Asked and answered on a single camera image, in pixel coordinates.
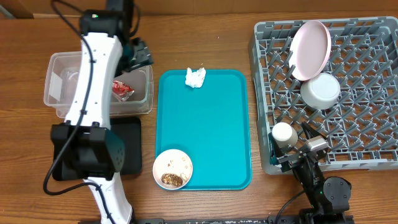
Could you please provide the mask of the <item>white cup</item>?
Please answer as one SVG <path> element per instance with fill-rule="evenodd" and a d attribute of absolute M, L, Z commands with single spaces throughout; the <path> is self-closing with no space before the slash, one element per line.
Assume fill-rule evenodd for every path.
<path fill-rule="evenodd" d="M 272 137 L 280 148 L 294 147 L 298 141 L 296 130 L 288 123 L 279 122 L 271 130 Z"/>

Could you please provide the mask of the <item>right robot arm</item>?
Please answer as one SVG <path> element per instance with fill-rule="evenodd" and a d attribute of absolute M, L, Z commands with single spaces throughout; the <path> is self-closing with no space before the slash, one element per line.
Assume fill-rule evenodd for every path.
<path fill-rule="evenodd" d="M 279 210 L 271 223 L 353 223 L 347 217 L 351 197 L 351 183 L 342 177 L 325 177 L 318 164 L 329 150 L 324 135 L 308 123 L 301 123 L 306 141 L 295 154 L 289 154 L 298 141 L 296 130 L 287 123 L 277 123 L 269 134 L 276 164 L 282 172 L 291 171 L 303 190 L 293 196 Z M 310 208 L 304 208 L 296 216 L 283 216 L 283 211 L 298 197 L 305 194 Z"/>

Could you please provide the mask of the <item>large pink plate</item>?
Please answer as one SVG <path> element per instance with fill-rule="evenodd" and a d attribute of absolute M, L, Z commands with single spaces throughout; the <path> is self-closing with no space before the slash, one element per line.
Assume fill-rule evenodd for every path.
<path fill-rule="evenodd" d="M 289 66 L 294 67 L 292 76 L 300 81 L 314 78 L 330 57 L 330 32 L 320 21 L 307 21 L 294 35 L 290 52 Z"/>

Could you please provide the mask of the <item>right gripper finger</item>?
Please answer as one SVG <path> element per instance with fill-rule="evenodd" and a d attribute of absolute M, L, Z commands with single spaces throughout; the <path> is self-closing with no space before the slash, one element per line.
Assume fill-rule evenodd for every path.
<path fill-rule="evenodd" d="M 324 140 L 326 140 L 326 136 L 322 135 L 315 129 L 313 129 L 308 123 L 302 122 L 301 127 L 307 139 L 315 138 L 317 136 L 321 136 Z"/>
<path fill-rule="evenodd" d="M 282 152 L 282 149 L 277 144 L 272 134 L 268 135 L 270 144 L 270 164 L 281 165 L 287 163 L 287 156 Z"/>

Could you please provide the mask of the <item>grey bowl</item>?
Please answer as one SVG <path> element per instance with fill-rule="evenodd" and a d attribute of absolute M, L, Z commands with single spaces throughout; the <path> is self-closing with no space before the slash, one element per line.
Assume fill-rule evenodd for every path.
<path fill-rule="evenodd" d="M 333 75 L 320 73 L 301 85 L 300 94 L 308 106 L 325 110 L 336 103 L 340 95 L 340 83 Z"/>

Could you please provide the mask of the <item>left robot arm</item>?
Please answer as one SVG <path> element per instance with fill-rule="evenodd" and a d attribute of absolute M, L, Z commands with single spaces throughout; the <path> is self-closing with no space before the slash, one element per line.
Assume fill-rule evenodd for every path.
<path fill-rule="evenodd" d="M 64 122 L 50 132 L 54 154 L 46 177 L 63 180 L 69 175 L 80 187 L 87 186 L 101 223 L 136 222 L 121 177 L 141 172 L 141 121 L 112 118 L 110 107 L 114 79 L 153 62 L 136 36 L 139 19 L 133 1 L 108 1 L 103 10 L 81 13 L 74 29 L 81 40 L 75 96 Z"/>

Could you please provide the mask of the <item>red snack wrapper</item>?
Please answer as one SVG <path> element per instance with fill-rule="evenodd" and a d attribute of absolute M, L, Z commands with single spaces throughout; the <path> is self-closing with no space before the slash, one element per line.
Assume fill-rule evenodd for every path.
<path fill-rule="evenodd" d="M 134 93 L 133 88 L 117 80 L 113 81 L 112 91 L 113 96 L 120 102 L 126 101 Z"/>

